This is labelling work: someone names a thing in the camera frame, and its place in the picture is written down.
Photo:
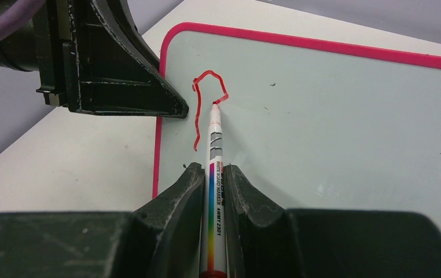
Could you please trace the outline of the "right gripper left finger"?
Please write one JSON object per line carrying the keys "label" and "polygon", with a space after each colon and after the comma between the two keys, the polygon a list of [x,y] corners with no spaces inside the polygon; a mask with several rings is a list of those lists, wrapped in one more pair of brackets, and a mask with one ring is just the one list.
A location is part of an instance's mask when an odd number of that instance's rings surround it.
{"label": "right gripper left finger", "polygon": [[0,213],[0,277],[193,277],[204,170],[135,211]]}

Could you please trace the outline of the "white whiteboard marker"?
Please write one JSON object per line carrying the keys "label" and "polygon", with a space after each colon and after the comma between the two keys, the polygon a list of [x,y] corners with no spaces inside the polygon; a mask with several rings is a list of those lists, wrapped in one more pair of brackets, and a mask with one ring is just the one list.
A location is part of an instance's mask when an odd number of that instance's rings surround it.
{"label": "white whiteboard marker", "polygon": [[207,134],[199,276],[226,277],[226,251],[223,132],[219,105],[213,104]]}

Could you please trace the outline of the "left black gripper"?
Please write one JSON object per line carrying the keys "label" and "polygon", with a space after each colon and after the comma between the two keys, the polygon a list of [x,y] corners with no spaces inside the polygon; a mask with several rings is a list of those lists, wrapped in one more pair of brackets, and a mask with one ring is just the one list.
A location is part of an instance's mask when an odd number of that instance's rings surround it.
{"label": "left black gripper", "polygon": [[106,116],[187,116],[127,1],[46,1],[0,41],[0,67],[39,72],[47,105]]}

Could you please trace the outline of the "pink framed whiteboard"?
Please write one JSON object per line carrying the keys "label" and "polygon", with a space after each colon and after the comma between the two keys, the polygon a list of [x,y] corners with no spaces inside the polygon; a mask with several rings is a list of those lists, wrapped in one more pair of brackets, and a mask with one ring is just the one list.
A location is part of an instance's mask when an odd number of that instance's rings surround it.
{"label": "pink framed whiteboard", "polygon": [[415,211],[441,230],[441,57],[180,23],[160,72],[189,107],[156,122],[153,194],[204,163],[212,103],[223,161],[283,207]]}

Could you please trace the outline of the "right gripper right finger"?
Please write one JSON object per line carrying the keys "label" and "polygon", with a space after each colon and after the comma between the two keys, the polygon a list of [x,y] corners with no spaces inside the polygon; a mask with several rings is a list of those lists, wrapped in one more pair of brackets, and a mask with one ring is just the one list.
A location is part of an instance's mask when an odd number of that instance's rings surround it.
{"label": "right gripper right finger", "polygon": [[224,168],[230,277],[441,277],[441,232],[399,211],[285,209]]}

